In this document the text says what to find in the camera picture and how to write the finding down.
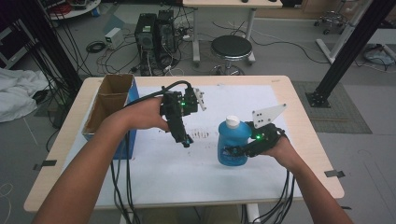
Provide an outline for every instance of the black mat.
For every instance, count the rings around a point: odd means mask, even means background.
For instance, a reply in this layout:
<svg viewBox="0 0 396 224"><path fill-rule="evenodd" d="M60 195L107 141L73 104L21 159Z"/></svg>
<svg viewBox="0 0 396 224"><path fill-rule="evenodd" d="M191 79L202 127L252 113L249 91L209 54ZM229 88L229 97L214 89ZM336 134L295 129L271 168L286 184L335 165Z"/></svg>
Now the black mat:
<svg viewBox="0 0 396 224"><path fill-rule="evenodd" d="M292 82L317 133L372 133L358 108L353 104L341 83L332 91L330 108L311 107L306 92L313 92L318 82Z"/></svg>

